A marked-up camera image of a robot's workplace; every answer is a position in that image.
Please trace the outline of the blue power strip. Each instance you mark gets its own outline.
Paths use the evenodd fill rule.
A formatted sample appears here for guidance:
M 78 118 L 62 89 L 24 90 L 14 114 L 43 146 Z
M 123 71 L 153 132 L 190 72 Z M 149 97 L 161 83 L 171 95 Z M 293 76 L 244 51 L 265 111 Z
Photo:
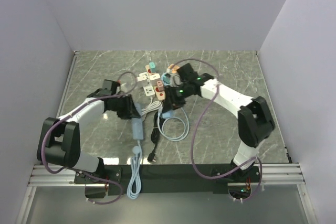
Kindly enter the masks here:
M 139 118 L 132 118 L 132 134 L 133 139 L 136 141 L 144 140 L 144 133 L 143 133 L 143 120 L 142 120 L 142 111 L 140 104 L 136 103 L 135 108 L 140 115 Z

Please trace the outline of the orange cube charger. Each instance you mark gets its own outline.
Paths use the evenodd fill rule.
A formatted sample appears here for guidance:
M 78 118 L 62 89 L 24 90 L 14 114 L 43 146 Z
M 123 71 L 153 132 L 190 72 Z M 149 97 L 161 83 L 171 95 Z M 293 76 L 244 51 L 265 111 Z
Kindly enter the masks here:
M 177 70 L 179 68 L 180 67 L 178 65 L 171 64 L 171 65 L 168 66 L 166 72 L 169 73 L 169 74 L 177 74 Z

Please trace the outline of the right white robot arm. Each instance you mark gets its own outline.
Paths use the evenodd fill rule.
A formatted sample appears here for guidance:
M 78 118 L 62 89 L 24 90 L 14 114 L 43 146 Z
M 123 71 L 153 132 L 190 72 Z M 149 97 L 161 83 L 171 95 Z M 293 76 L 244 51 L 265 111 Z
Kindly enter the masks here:
M 180 84 L 164 85 L 165 100 L 162 111 L 182 108 L 185 99 L 197 95 L 226 109 L 237 119 L 240 145 L 226 175 L 241 182 L 248 175 L 258 157 L 262 142 L 275 129 L 275 122 L 265 98 L 256 98 L 239 93 L 220 83 L 214 76 L 198 74 L 190 63 L 177 69 Z

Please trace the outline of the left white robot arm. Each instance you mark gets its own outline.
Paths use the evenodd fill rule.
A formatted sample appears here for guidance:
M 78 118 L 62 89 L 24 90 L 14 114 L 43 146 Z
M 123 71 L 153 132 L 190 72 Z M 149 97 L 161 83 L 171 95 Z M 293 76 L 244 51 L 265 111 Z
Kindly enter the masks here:
M 85 153 L 81 149 L 81 130 L 93 119 L 107 111 L 113 111 L 122 120 L 131 120 L 133 133 L 143 137 L 141 110 L 132 96 L 120 90 L 118 81 L 104 80 L 100 89 L 89 94 L 82 104 L 58 118 L 43 122 L 37 159 L 45 167 L 58 165 L 86 172 L 91 182 L 99 183 L 107 177 L 103 159 Z

